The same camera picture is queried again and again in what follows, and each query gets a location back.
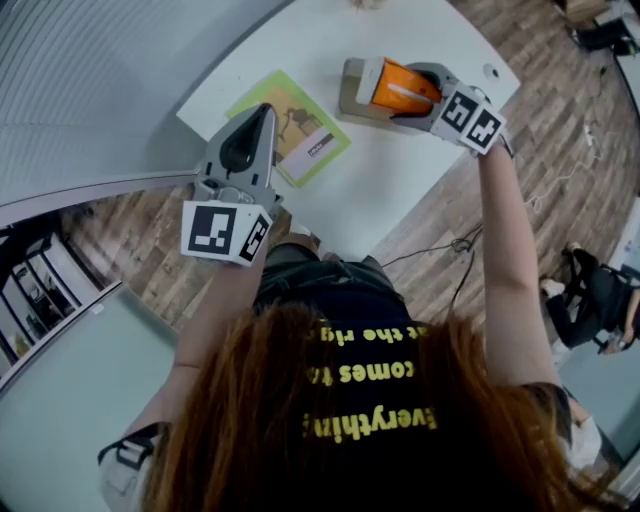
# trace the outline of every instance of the wall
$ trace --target wall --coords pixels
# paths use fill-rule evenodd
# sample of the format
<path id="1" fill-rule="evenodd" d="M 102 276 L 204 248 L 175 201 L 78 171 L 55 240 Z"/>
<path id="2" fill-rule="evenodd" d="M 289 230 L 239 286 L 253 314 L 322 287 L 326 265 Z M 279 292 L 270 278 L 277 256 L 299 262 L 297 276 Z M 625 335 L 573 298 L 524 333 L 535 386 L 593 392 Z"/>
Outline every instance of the wall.
<path id="1" fill-rule="evenodd" d="M 175 112 L 285 2 L 0 2 L 0 205 L 192 169 L 204 143 Z"/>
<path id="2" fill-rule="evenodd" d="M 164 381 L 176 343 L 174 331 L 119 290 L 0 395 L 0 500 L 14 512 L 107 511 L 97 453 Z"/>
<path id="3" fill-rule="evenodd" d="M 597 355 L 597 349 L 588 343 L 573 350 L 560 379 L 627 459 L 640 444 L 640 343 L 610 356 Z"/>

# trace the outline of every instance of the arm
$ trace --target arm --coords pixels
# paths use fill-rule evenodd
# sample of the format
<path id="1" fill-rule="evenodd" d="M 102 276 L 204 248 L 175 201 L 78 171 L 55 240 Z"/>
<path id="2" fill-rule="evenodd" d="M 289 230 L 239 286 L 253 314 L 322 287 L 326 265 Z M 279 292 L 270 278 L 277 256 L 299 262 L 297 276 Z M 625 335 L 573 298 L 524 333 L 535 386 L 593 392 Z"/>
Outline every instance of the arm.
<path id="1" fill-rule="evenodd" d="M 128 434 L 152 423 L 171 423 L 180 415 L 201 365 L 220 350 L 230 323 L 253 305 L 266 253 L 267 244 L 264 243 L 250 268 L 220 265 L 198 309 L 180 335 L 167 380 L 129 427 Z"/>
<path id="2" fill-rule="evenodd" d="M 542 320 L 538 262 L 513 162 L 496 145 L 480 157 L 486 358 L 500 385 L 559 384 Z"/>

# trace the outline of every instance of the long hair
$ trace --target long hair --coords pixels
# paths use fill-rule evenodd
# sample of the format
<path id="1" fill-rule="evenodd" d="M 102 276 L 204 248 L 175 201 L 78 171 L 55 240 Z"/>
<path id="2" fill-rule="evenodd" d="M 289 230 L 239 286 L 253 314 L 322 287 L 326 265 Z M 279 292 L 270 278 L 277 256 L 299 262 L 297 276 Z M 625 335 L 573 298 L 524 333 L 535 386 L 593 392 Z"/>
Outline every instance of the long hair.
<path id="1" fill-rule="evenodd" d="M 324 469 L 328 452 L 300 435 L 305 412 L 311 421 L 326 417 L 335 401 L 335 386 L 310 379 L 310 368 L 332 364 L 322 327 L 301 305 L 238 320 L 157 449 L 145 512 L 326 510 L 345 503 L 378 509 L 394 494 L 396 505 L 423 509 L 621 510 L 621 498 L 569 468 L 554 400 L 492 384 L 482 337 L 456 319 L 428 327 L 414 344 L 413 384 L 435 411 L 439 432 L 437 447 L 425 430 L 415 451 L 398 454 L 398 468 L 420 459 L 411 469 L 411 486 L 419 488 L 406 495 L 407 472 L 396 468 L 383 468 L 384 485 L 358 486 L 352 475 L 332 480 Z"/>

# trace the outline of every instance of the table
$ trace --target table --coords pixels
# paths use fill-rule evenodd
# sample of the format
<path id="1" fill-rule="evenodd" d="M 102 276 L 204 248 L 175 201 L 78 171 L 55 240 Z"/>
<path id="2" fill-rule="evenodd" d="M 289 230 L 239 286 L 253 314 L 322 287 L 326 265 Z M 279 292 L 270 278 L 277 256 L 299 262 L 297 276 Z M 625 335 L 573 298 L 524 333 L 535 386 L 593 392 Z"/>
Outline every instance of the table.
<path id="1" fill-rule="evenodd" d="M 203 81 L 178 117 L 205 140 L 251 87 L 284 70 L 337 116 L 344 61 L 387 56 L 440 62 L 502 108 L 518 79 L 491 45 L 445 0 L 391 0 L 356 10 L 348 0 L 296 0 L 256 30 Z M 492 81 L 484 67 L 499 73 Z M 359 261 L 451 167 L 463 150 L 424 133 L 337 121 L 352 145 L 301 189 L 279 173 L 283 206 L 329 250 Z"/>

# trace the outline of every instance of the cable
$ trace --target cable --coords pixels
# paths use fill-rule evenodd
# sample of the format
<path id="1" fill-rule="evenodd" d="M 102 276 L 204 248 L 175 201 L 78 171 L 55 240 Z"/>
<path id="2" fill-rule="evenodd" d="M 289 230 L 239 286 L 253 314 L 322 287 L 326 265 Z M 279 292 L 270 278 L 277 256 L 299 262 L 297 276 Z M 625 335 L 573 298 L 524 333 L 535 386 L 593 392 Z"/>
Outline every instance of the cable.
<path id="1" fill-rule="evenodd" d="M 590 124 L 596 124 L 599 125 L 599 123 L 597 121 L 593 121 Z M 604 141 L 607 140 L 607 137 L 610 137 L 612 135 L 618 135 L 616 132 L 609 132 L 604 136 L 603 142 L 602 142 L 602 146 L 604 146 Z M 597 161 L 602 161 L 604 159 L 604 156 L 602 155 L 602 146 L 600 146 L 600 144 L 598 144 L 598 140 L 595 137 L 591 138 L 595 150 L 594 150 L 594 160 Z M 568 181 L 570 180 L 573 175 L 575 174 L 575 172 L 578 170 L 578 168 L 585 168 L 587 170 L 589 170 L 591 168 L 590 165 L 586 164 L 585 162 L 576 162 L 576 164 L 573 166 L 573 169 L 571 169 L 571 172 L 565 176 L 558 176 L 556 179 L 553 180 L 553 182 L 551 183 L 551 185 L 549 186 L 549 188 L 547 189 L 547 191 L 542 194 L 541 196 L 536 196 L 533 195 L 531 196 L 524 204 L 527 205 L 529 203 L 533 204 L 533 212 L 535 214 L 538 214 L 542 211 L 542 200 L 549 197 L 549 195 L 551 194 L 553 188 L 556 186 L 557 183 L 560 183 L 562 181 Z"/>
<path id="2" fill-rule="evenodd" d="M 469 265 L 467 266 L 467 270 L 462 276 L 462 279 L 460 280 L 460 283 L 458 284 L 456 291 L 453 293 L 453 298 L 451 299 L 451 303 L 449 305 L 449 312 L 451 313 L 451 311 L 456 305 L 458 295 L 460 295 L 460 292 L 462 291 L 462 288 L 464 287 L 464 284 L 467 282 L 467 278 L 471 273 L 471 269 L 473 268 L 473 262 L 476 259 L 476 251 L 473 249 L 473 247 L 478 241 L 478 238 L 480 237 L 481 234 L 482 234 L 482 222 L 478 223 L 471 231 L 469 231 L 462 238 L 456 238 L 450 244 L 440 245 L 438 247 L 430 247 L 429 249 L 420 249 L 419 251 L 412 252 L 411 254 L 400 256 L 399 258 L 396 258 L 395 260 L 392 260 L 389 263 L 385 263 L 384 265 L 382 265 L 382 268 L 386 268 L 389 265 L 392 265 L 401 260 L 406 260 L 407 258 L 411 258 L 412 256 L 417 256 L 418 254 L 425 254 L 429 252 L 440 251 L 443 249 L 453 249 L 453 251 L 456 254 L 459 254 L 461 252 L 470 252 L 471 261 L 469 262 Z"/>

